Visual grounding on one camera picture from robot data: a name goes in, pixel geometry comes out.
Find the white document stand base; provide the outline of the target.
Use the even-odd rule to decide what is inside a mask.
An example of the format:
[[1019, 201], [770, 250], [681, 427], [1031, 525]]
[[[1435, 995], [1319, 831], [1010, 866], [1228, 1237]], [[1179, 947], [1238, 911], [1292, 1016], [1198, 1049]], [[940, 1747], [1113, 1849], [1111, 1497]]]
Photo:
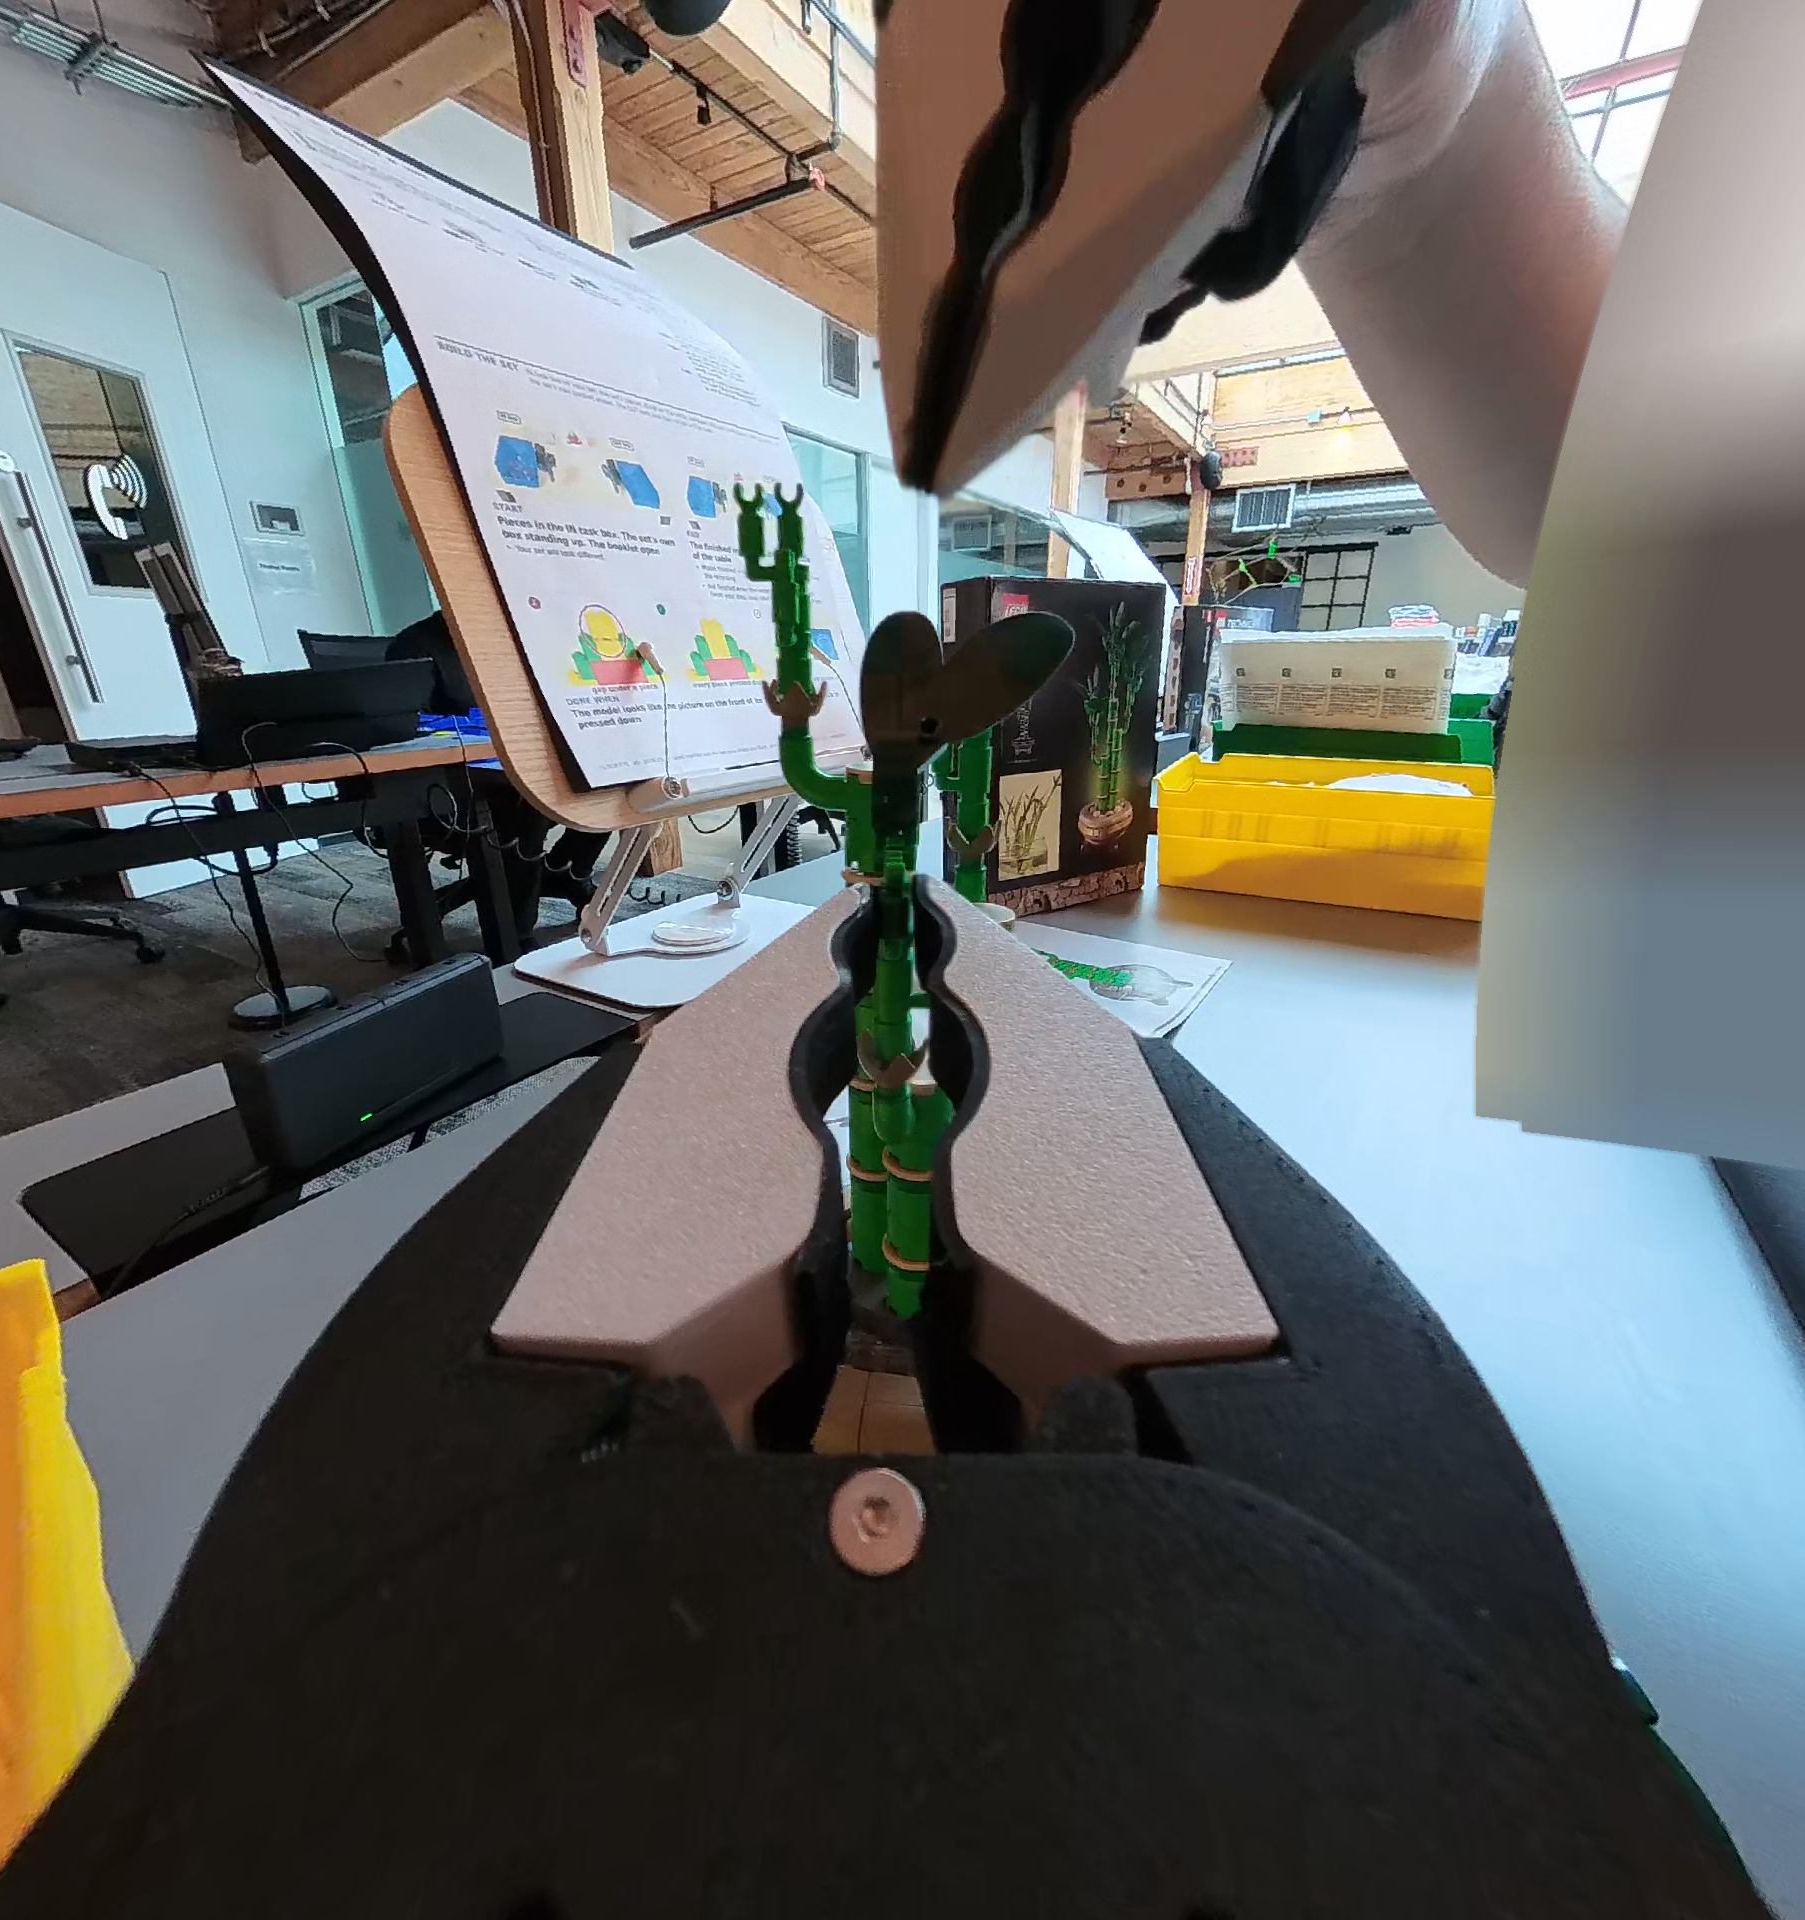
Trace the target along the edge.
[[519, 978], [634, 1013], [665, 1013], [697, 999], [791, 932], [811, 908], [746, 894], [746, 882], [794, 821], [800, 796], [779, 795], [709, 896], [613, 923], [661, 819], [615, 834], [610, 868], [576, 935], [514, 960]]

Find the black power box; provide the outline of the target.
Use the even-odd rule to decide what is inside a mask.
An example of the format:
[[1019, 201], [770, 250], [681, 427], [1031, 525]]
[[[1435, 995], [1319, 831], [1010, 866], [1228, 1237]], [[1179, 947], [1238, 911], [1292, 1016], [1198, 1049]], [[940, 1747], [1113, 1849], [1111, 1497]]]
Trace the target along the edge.
[[311, 1172], [375, 1126], [432, 1100], [504, 1056], [493, 969], [478, 955], [432, 963], [291, 1031], [234, 1049], [235, 1112], [257, 1160]]

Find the dark green lego leaf piece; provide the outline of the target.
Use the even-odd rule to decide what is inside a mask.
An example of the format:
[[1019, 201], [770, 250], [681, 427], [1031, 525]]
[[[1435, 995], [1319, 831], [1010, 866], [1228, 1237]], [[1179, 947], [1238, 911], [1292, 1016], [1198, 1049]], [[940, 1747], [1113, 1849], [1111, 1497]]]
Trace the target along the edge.
[[1074, 645], [1069, 621], [1023, 612], [945, 655], [928, 615], [891, 613], [864, 650], [862, 714], [876, 779], [916, 776], [945, 747], [991, 732], [1033, 698]]

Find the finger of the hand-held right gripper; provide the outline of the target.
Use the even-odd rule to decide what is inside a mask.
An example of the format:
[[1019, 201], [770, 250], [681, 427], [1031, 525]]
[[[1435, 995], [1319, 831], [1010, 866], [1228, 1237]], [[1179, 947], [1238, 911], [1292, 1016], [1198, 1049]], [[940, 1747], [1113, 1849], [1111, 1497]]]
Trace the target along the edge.
[[973, 479], [1003, 450], [1000, 187], [973, 147], [1007, 102], [1003, 1], [898, 1], [877, 23], [877, 347], [895, 463], [905, 479]]
[[1244, 212], [1261, 83], [1295, 3], [1008, 3], [1007, 102], [964, 175], [1000, 187], [1010, 401], [999, 459], [1076, 386], [1108, 398], [1151, 312]]

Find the black lego set box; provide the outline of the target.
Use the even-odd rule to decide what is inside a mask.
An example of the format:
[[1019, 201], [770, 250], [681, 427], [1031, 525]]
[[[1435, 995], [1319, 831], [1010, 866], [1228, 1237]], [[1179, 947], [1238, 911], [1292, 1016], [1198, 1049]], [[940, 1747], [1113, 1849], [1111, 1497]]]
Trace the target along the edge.
[[1037, 915], [1143, 883], [1172, 598], [1157, 574], [1141, 583], [965, 577], [940, 590], [945, 650], [1025, 612], [1062, 618], [1074, 646], [993, 733], [996, 840], [986, 896]]

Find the printed task instruction sheet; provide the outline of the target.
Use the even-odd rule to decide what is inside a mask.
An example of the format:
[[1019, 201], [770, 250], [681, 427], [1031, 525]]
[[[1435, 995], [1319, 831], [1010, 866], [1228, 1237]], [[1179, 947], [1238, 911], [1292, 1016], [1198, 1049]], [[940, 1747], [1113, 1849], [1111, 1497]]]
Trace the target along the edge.
[[758, 372], [626, 260], [211, 59], [403, 340], [541, 704], [592, 787], [779, 768], [737, 487], [794, 492]]

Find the stack of white boxes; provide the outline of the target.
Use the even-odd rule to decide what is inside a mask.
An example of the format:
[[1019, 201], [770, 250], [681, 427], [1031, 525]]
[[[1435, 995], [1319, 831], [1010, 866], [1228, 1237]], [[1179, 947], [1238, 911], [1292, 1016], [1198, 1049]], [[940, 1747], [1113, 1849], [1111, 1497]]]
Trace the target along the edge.
[[1450, 628], [1264, 634], [1222, 629], [1209, 650], [1226, 727], [1445, 732], [1459, 643]]

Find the glass door with phone symbol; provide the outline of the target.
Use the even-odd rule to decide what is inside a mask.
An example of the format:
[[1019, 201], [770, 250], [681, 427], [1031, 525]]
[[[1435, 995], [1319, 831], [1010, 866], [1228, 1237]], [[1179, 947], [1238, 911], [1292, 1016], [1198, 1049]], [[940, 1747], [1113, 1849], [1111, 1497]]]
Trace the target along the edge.
[[154, 547], [266, 666], [168, 279], [0, 206], [0, 559], [75, 738], [196, 732]]

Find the green plastic bin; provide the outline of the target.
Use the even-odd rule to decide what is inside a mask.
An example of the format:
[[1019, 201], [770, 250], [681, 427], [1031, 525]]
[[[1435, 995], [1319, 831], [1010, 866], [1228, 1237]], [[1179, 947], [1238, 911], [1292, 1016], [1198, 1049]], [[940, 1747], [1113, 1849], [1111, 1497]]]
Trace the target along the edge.
[[1454, 717], [1442, 732], [1217, 724], [1210, 727], [1209, 742], [1214, 756], [1290, 754], [1492, 765], [1495, 732], [1494, 722], [1486, 717]]

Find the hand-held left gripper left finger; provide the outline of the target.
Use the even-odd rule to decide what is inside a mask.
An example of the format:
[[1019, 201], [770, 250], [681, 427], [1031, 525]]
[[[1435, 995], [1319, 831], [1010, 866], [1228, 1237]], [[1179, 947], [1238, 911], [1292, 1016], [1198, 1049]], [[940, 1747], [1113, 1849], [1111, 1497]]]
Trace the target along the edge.
[[492, 1325], [501, 1351], [697, 1379], [753, 1445], [800, 1356], [798, 1255], [838, 1197], [794, 1050], [862, 904], [844, 888], [652, 1031]]

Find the wooden top office desk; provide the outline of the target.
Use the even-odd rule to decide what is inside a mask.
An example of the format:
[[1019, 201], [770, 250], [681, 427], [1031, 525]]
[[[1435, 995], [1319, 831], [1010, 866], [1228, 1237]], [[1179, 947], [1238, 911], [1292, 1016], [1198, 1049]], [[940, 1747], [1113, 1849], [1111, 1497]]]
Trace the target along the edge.
[[335, 1003], [324, 988], [290, 986], [266, 921], [254, 852], [313, 848], [327, 834], [375, 830], [402, 912], [402, 953], [413, 965], [447, 956], [441, 904], [424, 845], [428, 821], [450, 821], [452, 774], [489, 756], [484, 736], [426, 732], [369, 750], [318, 750], [235, 768], [181, 764], [141, 742], [34, 747], [0, 761], [0, 819], [73, 813], [104, 836], [70, 846], [0, 855], [0, 883], [24, 892], [59, 882], [127, 876], [192, 859], [215, 882], [234, 877], [261, 988], [232, 1009], [240, 1031], [287, 1028]]

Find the green lego bamboo model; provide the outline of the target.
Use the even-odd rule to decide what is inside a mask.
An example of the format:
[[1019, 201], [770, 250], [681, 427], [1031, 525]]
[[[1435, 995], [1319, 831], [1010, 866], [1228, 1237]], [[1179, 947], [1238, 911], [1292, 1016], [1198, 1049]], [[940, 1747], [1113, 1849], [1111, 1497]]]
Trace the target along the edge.
[[933, 1258], [933, 1158], [953, 1102], [928, 1066], [928, 995], [916, 972], [920, 823], [905, 819], [905, 765], [844, 774], [822, 770], [811, 722], [826, 694], [814, 678], [811, 569], [802, 492], [773, 495], [776, 547], [765, 496], [738, 492], [745, 572], [767, 585], [776, 675], [765, 700], [781, 717], [781, 768], [791, 790], [844, 821], [846, 882], [879, 908], [874, 982], [858, 1004], [858, 1062], [849, 1081], [849, 1290], [844, 1373], [829, 1391], [815, 1451], [933, 1451], [916, 1379], [914, 1328]]

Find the yellow plastic bin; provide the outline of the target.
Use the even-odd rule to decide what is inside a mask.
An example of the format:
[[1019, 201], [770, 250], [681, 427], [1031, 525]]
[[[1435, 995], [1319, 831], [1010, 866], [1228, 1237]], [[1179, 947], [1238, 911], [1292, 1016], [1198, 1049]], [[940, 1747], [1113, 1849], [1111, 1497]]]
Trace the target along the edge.
[[42, 1260], [0, 1269], [0, 1868], [132, 1677]]
[[1161, 885], [1476, 921], [1495, 774], [1345, 754], [1183, 754], [1157, 790]]

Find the lego instruction booklet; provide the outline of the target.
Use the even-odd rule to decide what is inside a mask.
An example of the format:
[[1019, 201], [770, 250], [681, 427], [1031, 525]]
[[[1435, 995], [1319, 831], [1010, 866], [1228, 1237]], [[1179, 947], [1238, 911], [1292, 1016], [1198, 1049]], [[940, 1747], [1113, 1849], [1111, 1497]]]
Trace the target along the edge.
[[1015, 935], [1139, 1038], [1173, 1038], [1230, 972], [1230, 959], [1019, 920]]

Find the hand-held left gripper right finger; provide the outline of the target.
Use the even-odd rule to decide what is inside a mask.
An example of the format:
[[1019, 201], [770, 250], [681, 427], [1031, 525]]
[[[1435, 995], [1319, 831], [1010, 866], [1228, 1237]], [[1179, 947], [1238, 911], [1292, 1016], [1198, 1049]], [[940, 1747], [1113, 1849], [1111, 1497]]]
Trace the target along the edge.
[[939, 1265], [918, 1379], [939, 1448], [1015, 1448], [1079, 1379], [1262, 1361], [1276, 1310], [1143, 1039], [978, 906], [918, 880]]

